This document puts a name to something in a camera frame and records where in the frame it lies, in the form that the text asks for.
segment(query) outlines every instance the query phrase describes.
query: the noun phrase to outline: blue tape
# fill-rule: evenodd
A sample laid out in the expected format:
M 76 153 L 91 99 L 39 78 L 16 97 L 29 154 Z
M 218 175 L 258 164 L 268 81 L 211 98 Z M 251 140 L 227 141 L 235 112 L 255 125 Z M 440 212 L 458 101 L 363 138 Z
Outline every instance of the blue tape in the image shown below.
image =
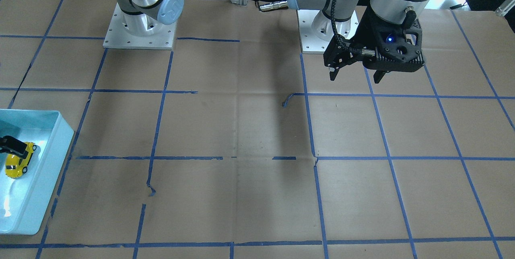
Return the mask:
M 364 245 L 364 244 L 402 244 L 409 243 L 409 239 L 378 239 L 378 240 L 330 240 L 328 245 Z
M 515 237 L 495 237 L 497 241 L 515 241 Z
M 272 160 L 296 160 L 296 156 L 274 156 Z
M 422 238 L 414 239 L 416 243 L 437 243 L 437 242 L 477 242 L 491 241 L 491 237 L 455 237 L 455 238 Z
M 132 254 L 132 259 L 138 258 L 138 248 L 140 246 L 141 231 L 143 230 L 143 220 L 145 219 L 145 208 L 147 208 L 147 205 L 143 204 L 141 206 L 140 222 L 138 224 L 138 233 L 136 234 L 136 242 L 134 244 L 134 253 Z
M 229 246 L 229 259 L 234 259 L 234 242 L 231 242 Z
M 323 208 L 322 208 L 322 195 L 320 194 L 320 182 L 318 181 L 318 169 L 315 165 L 313 167 L 315 173 L 315 186 L 317 188 L 317 201 L 318 201 L 318 214 L 320 215 L 320 228 L 322 229 L 322 246 L 324 258 L 329 259 L 329 249 L 327 247 L 327 237 L 325 235 L 325 220 L 323 217 Z
M 46 32 L 45 32 L 45 37 L 48 36 L 48 33 L 50 32 L 50 28 L 52 28 L 53 24 L 54 24 L 54 21 L 56 20 L 56 17 L 57 17 L 57 14 L 59 13 L 59 10 L 61 9 L 61 6 L 63 5 L 63 1 L 64 0 L 60 0 L 59 1 L 59 5 L 57 6 L 57 10 L 56 12 L 54 13 L 54 16 L 52 17 L 52 20 L 50 21 L 50 25 L 48 26 L 48 28 L 46 29 Z
M 304 69 L 304 57 L 302 57 L 302 53 L 300 54 L 300 66 L 302 67 L 302 82 L 304 83 L 304 93 L 307 93 L 307 80 L 306 80 L 306 70 Z M 309 142 L 311 143 L 311 154 L 315 155 L 315 142 L 313 138 L 313 125 L 311 124 L 311 111 L 309 110 L 309 97 L 304 95 L 304 99 L 306 101 L 306 111 L 307 111 L 307 126 L 309 128 Z
M 223 156 L 155 156 L 156 160 L 223 160 Z
M 167 67 L 167 70 L 166 70 L 166 77 L 165 77 L 164 86 L 163 86 L 163 94 L 161 95 L 161 103 L 159 105 L 158 121 L 156 123 L 156 132 L 154 134 L 154 141 L 152 143 L 152 151 L 150 152 L 150 162 L 148 164 L 147 186 L 151 189 L 151 193 L 150 193 L 151 197 L 156 194 L 156 190 L 152 187 L 152 185 L 150 184 L 150 181 L 152 179 L 152 170 L 153 170 L 153 165 L 154 165 L 154 158 L 155 158 L 155 155 L 156 155 L 156 147 L 157 147 L 157 143 L 158 143 L 159 129 L 161 128 L 161 118 L 163 116 L 164 102 L 165 102 L 165 99 L 166 99 L 165 91 L 166 91 L 166 89 L 168 87 L 168 80 L 170 78 L 171 63 L 172 63 L 172 61 L 173 61 L 173 51 L 170 53 L 170 58 L 169 58 L 169 61 L 168 61 L 168 67 Z
M 486 74 L 486 71 L 484 70 L 484 67 L 482 66 L 482 63 L 480 61 L 480 58 L 478 57 L 478 55 L 476 54 L 476 51 L 474 50 L 474 47 L 472 46 L 472 44 L 470 43 L 469 41 L 469 38 L 467 37 L 467 34 L 465 34 L 465 31 L 463 30 L 460 22 L 458 21 L 458 17 L 456 17 L 456 14 L 454 14 L 454 12 L 451 10 L 451 14 L 453 15 L 454 17 L 454 20 L 456 21 L 456 24 L 458 24 L 458 27 L 459 29 L 461 30 L 461 33 L 463 34 L 463 37 L 465 37 L 465 40 L 467 41 L 467 44 L 469 44 L 469 47 L 470 47 L 470 50 L 472 51 L 472 53 L 474 54 L 474 57 L 476 58 L 476 61 L 478 61 L 478 64 L 480 65 L 480 68 L 481 68 L 481 71 L 484 75 L 484 77 L 486 78 L 486 80 L 488 81 L 488 85 L 490 85 L 490 88 L 492 89 L 492 92 L 493 94 L 495 95 L 495 97 L 497 98 L 497 101 L 499 102 L 499 105 L 501 106 L 503 112 L 504 112 L 504 115 L 506 116 L 506 118 L 508 119 L 508 122 L 510 123 L 511 125 L 511 128 L 513 128 L 513 130 L 515 131 L 515 125 L 513 124 L 513 121 L 511 120 L 510 116 L 508 115 L 508 112 L 506 111 L 506 108 L 504 107 L 502 101 L 500 100 L 498 94 L 497 94 L 497 91 L 495 91 L 495 88 L 493 87 L 493 83 L 492 81 L 490 80 L 490 78 L 488 78 L 488 75 Z
M 251 241 L 234 244 L 234 246 L 302 246 L 302 245 L 322 245 L 322 241 Z
M 388 142 L 386 141 L 386 135 L 385 135 L 385 131 L 384 131 L 384 128 L 383 128 L 383 123 L 381 122 L 381 116 L 379 114 L 379 108 L 377 107 L 377 101 L 375 100 L 374 90 L 372 88 L 372 83 L 370 82 L 370 77 L 368 76 L 368 71 L 365 68 L 364 68 L 364 70 L 365 70 L 365 76 L 367 78 L 368 88 L 370 89 L 370 94 L 372 95 L 372 102 L 374 104 L 375 114 L 377 116 L 377 122 L 379 123 L 379 129 L 381 131 L 381 137 L 383 138 L 383 144 L 385 146 L 386 155 L 388 157 L 388 164 L 390 165 L 390 171 L 391 171 L 391 174 L 392 174 L 392 177 L 393 177 L 393 183 L 395 185 L 395 190 L 397 192 L 397 197 L 399 198 L 399 204 L 401 206 L 402 216 L 404 217 L 404 223 L 406 224 L 406 231 L 408 233 L 408 239 L 410 240 L 410 246 L 412 247 L 413 258 L 417 259 L 418 258 L 417 257 L 417 250 L 415 249 L 415 244 L 414 244 L 414 241 L 413 241 L 412 230 L 410 228 L 410 222 L 408 221 L 408 215 L 407 215 L 406 209 L 404 207 L 404 201 L 402 199 L 401 189 L 399 188 L 399 182 L 397 182 L 397 175 L 395 174 L 395 168 L 393 167 L 393 162 L 392 162 L 392 158 L 391 158 L 391 154 L 390 154 L 390 148 L 388 147 Z
M 431 78 L 431 75 L 430 75 L 429 70 L 427 69 L 426 65 L 424 66 L 424 69 L 425 69 L 425 72 L 427 74 L 427 77 L 429 78 L 429 82 L 431 84 L 433 92 L 435 93 L 436 96 L 438 96 L 438 92 L 436 91 L 436 86 L 433 83 L 433 78 Z M 484 209 L 482 207 L 482 204 L 480 202 L 480 198 L 478 196 L 478 192 L 476 192 L 476 189 L 474 187 L 474 183 L 472 182 L 472 178 L 471 178 L 471 176 L 469 174 L 469 170 L 467 169 L 467 164 L 465 163 L 465 159 L 463 158 L 463 155 L 461 153 L 461 149 L 459 148 L 458 141 L 456 140 L 456 136 L 454 136 L 454 132 L 452 130 L 451 124 L 449 123 L 449 119 L 447 118 L 447 115 L 445 114 L 445 109 L 443 108 L 443 105 L 442 105 L 442 102 L 441 102 L 440 98 L 437 97 L 436 100 L 438 101 L 438 105 L 440 106 L 440 111 L 442 112 L 443 119 L 445 120 L 445 124 L 447 125 L 447 128 L 449 129 L 449 133 L 451 135 L 452 141 L 453 141 L 454 146 L 456 147 L 456 151 L 458 152 L 458 155 L 460 157 L 461 165 L 463 166 L 463 170 L 465 171 L 465 175 L 467 176 L 467 180 L 469 181 L 469 185 L 470 185 L 470 187 L 472 189 L 472 193 L 474 193 L 474 198 L 476 199 L 476 202 L 478 203 L 478 207 L 480 209 L 482 218 L 484 220 L 484 223 L 486 224 L 486 227 L 488 229 L 488 233 L 490 234 L 490 238 L 493 241 L 493 244 L 495 246 L 495 250 L 497 251 L 497 255 L 499 256 L 499 259 L 503 259 L 501 251 L 499 249 L 499 245 L 497 244 L 497 241 L 495 240 L 495 236 L 493 234 L 492 228 L 491 228 L 491 226 L 490 226 L 490 224 L 488 222 L 488 219 L 486 217 L 486 214 L 485 214 Z
M 387 156 L 317 156 L 317 160 L 388 160 Z
M 110 156 L 110 155 L 96 155 L 96 156 L 87 156 L 81 155 L 75 158 L 76 160 L 149 160 L 149 156 Z
M 85 245 L 85 244 L 44 244 L 43 248 L 134 248 L 134 243 L 113 243 L 101 245 Z
M 42 39 L 45 36 L 33 36 L 33 35 L 0 35 L 1 38 L 37 38 Z
M 515 237 L 495 237 L 497 241 L 515 241 Z M 416 243 L 438 242 L 481 242 L 491 241 L 491 237 L 449 237 L 449 238 L 414 238 Z M 409 239 L 369 239 L 369 240 L 328 240 L 328 245 L 378 245 L 378 244 L 406 244 Z M 0 249 L 35 249 L 41 244 L 0 244 Z M 322 241 L 251 241 L 245 243 L 233 242 L 207 242 L 207 243 L 113 243 L 100 245 L 85 244 L 44 244 L 43 248 L 170 248 L 170 247 L 245 247 L 245 246 L 301 246 L 322 245 Z
M 170 247 L 229 247 L 230 242 L 206 243 L 140 243 L 139 248 L 170 248 Z
M 195 37 L 181 37 L 177 38 L 178 40 L 197 40 L 197 41 L 224 41 L 224 42 L 234 42 L 239 43 L 239 40 L 231 40 L 231 39 L 206 39 L 206 38 L 195 38 Z

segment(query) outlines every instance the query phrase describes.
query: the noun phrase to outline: toy car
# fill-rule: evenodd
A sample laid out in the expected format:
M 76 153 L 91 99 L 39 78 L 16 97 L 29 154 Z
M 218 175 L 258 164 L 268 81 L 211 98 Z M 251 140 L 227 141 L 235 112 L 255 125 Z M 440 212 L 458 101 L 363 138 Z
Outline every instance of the toy car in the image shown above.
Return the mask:
M 34 142 L 21 142 L 12 136 L 4 136 L 0 139 L 0 152 L 7 152 L 5 161 L 5 174 L 9 178 L 19 178 L 27 173 L 33 153 L 37 149 Z

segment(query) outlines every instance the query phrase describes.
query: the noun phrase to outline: plastic bin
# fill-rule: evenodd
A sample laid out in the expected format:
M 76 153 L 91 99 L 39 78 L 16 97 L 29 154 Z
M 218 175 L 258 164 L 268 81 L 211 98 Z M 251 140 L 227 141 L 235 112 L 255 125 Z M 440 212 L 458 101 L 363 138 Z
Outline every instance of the plastic bin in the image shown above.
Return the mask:
M 0 137 L 37 145 L 27 173 L 17 179 L 5 174 L 7 154 L 0 154 L 0 234 L 39 231 L 73 134 L 58 111 L 0 109 Z

